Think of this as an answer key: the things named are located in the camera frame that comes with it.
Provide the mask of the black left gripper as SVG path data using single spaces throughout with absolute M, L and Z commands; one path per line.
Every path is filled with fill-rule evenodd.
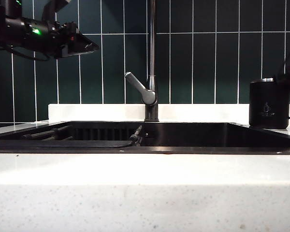
M 48 39 L 47 56 L 67 58 L 94 53 L 99 46 L 79 32 L 74 22 L 60 25 L 59 22 L 47 21 Z

